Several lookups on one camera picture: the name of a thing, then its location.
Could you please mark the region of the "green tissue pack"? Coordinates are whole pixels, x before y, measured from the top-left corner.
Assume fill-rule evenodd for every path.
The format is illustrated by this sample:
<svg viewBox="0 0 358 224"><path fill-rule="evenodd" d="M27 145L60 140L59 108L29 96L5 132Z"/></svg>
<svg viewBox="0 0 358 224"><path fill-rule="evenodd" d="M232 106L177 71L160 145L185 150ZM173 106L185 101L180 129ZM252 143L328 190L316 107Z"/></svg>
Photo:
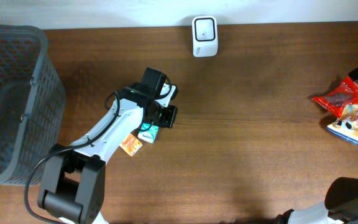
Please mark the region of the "green tissue pack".
<svg viewBox="0 0 358 224"><path fill-rule="evenodd" d="M145 142L153 144L157 137L158 131L159 131L158 126L144 123L141 126L141 129L138 132L137 137Z"/></svg>

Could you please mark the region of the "red candy bag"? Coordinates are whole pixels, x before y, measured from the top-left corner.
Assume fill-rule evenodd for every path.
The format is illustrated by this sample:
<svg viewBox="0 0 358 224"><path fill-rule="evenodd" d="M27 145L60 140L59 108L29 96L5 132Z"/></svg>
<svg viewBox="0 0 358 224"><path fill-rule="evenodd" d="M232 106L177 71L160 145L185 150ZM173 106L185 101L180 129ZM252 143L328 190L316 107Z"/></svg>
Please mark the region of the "red candy bag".
<svg viewBox="0 0 358 224"><path fill-rule="evenodd" d="M346 117L352 111L350 106L358 106L358 84L352 78L346 77L333 91L312 97L312 100L337 118Z"/></svg>

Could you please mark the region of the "orange tissue pack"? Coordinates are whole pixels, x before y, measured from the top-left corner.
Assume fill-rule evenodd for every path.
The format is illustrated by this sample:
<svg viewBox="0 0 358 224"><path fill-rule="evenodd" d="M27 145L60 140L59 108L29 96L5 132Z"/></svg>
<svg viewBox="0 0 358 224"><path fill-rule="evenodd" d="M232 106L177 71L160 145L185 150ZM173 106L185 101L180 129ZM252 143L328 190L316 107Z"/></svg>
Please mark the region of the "orange tissue pack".
<svg viewBox="0 0 358 224"><path fill-rule="evenodd" d="M129 134L119 145L119 147L131 157L134 156L142 146L143 144L133 134Z"/></svg>

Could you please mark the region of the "cream snack bag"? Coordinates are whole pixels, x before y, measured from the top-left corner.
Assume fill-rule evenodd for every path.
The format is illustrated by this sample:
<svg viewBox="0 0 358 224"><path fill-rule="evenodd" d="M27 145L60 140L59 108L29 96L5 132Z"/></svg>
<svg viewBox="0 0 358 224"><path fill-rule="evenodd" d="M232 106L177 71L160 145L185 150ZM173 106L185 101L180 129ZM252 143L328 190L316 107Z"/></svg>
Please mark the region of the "cream snack bag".
<svg viewBox="0 0 358 224"><path fill-rule="evenodd" d="M326 128L335 136L358 146L358 105L348 105L343 115Z"/></svg>

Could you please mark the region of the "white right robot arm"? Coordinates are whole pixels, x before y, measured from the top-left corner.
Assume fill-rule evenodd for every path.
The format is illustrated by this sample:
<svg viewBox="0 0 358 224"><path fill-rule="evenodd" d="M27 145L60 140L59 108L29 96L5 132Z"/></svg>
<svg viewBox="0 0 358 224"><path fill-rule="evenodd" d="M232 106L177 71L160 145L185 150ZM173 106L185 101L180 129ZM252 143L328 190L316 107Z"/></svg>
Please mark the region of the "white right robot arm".
<svg viewBox="0 0 358 224"><path fill-rule="evenodd" d="M337 118L326 129L358 146L358 67L335 90L314 97L314 101ZM274 223L358 223L358 179L337 178L323 202L304 210L288 210Z"/></svg>

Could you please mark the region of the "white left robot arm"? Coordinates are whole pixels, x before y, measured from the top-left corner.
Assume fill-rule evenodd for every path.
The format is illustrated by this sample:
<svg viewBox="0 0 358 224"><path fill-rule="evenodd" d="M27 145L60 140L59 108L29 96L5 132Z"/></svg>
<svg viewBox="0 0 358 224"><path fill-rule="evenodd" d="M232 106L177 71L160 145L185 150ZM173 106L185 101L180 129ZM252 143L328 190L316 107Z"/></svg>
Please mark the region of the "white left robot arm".
<svg viewBox="0 0 358 224"><path fill-rule="evenodd" d="M69 146L56 144L36 167L43 167L37 199L52 223L105 223L106 165L128 135L142 125L171 128L177 107L170 104L176 85L158 70L146 68L140 82L115 91L105 116Z"/></svg>

